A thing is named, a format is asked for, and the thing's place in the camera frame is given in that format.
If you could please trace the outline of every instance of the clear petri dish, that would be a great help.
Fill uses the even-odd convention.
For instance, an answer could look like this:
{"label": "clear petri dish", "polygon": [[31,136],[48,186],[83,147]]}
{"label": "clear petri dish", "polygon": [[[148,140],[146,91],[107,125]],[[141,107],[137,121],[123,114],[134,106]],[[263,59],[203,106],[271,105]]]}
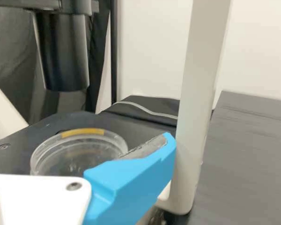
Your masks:
{"label": "clear petri dish", "polygon": [[31,175],[83,176],[86,169],[114,160],[128,152],[118,134],[97,128],[62,132],[43,143],[30,159]]}

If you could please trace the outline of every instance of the white wall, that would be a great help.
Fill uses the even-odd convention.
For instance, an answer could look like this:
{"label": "white wall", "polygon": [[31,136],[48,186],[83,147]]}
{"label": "white wall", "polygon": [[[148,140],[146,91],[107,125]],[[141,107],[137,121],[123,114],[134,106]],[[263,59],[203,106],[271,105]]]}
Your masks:
{"label": "white wall", "polygon": [[[190,0],[119,0],[119,100],[180,98],[190,17]],[[281,0],[233,0],[222,89],[281,99]]]}
{"label": "white wall", "polygon": [[217,99],[222,89],[281,99],[281,0],[234,0]]}

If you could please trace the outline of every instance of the white support arm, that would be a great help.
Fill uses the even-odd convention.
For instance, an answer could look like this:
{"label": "white support arm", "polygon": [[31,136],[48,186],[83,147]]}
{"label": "white support arm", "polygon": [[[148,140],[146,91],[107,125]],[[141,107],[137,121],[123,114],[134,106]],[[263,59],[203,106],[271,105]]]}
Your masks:
{"label": "white support arm", "polygon": [[188,213],[200,175],[230,0],[193,0],[176,132],[177,156],[168,200],[157,206]]}
{"label": "white support arm", "polygon": [[28,126],[0,89],[0,139]]}

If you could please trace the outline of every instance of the white plastic part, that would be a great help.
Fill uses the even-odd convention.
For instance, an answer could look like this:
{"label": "white plastic part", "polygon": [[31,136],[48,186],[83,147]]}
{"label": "white plastic part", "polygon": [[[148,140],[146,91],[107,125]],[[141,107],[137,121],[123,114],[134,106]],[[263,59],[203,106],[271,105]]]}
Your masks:
{"label": "white plastic part", "polygon": [[168,200],[157,206],[188,213],[200,175],[230,0],[193,0],[178,115],[175,171]]}
{"label": "white plastic part", "polygon": [[0,139],[28,126],[0,89]]}
{"label": "white plastic part", "polygon": [[[68,190],[74,183],[81,187]],[[90,198],[83,178],[0,174],[0,225],[81,225]]]}

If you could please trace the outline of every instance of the black cylinder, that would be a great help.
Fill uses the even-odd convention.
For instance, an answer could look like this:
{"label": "black cylinder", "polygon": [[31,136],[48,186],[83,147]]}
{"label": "black cylinder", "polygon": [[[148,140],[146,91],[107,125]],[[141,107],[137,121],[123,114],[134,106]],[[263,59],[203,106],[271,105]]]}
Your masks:
{"label": "black cylinder", "polygon": [[37,46],[45,87],[52,91],[77,91],[89,86],[84,15],[36,12]]}

